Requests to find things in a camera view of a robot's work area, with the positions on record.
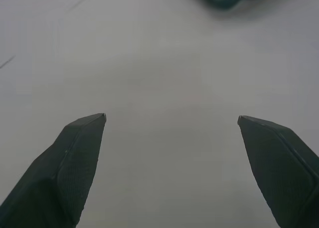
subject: mark on surface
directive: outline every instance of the mark on surface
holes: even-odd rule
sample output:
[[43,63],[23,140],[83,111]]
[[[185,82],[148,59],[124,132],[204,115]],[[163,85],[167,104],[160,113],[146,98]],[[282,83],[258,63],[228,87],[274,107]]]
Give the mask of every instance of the mark on surface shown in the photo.
[[15,58],[15,55],[13,55],[10,59],[5,61],[3,64],[0,65],[0,69],[2,69],[4,66],[6,66],[8,63],[10,63]]
[[80,4],[82,4],[86,0],[79,0],[76,4],[74,4],[70,9],[67,10],[67,13],[73,11],[75,8],[77,8]]

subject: gray background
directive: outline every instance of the gray background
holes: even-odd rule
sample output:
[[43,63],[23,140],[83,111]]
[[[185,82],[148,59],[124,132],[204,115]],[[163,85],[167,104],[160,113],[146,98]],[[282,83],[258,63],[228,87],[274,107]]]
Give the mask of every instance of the gray background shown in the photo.
[[318,0],[0,0],[0,200],[69,122],[107,113],[79,228],[276,228],[237,117],[319,153]]

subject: white table surface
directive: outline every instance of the white table surface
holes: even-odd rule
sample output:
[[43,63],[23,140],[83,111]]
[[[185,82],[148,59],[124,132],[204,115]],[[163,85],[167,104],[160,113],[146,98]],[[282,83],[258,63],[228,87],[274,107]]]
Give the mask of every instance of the white table surface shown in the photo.
[[0,0],[0,201],[69,122],[107,113],[78,228],[276,228],[237,117],[319,154],[318,0]]

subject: white surface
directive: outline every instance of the white surface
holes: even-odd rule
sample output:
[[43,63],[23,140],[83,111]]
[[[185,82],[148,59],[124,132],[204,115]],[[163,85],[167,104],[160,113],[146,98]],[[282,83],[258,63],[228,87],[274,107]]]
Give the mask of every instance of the white surface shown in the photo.
[[79,228],[278,227],[241,114],[318,154],[318,0],[0,0],[0,200],[69,122],[107,113]]

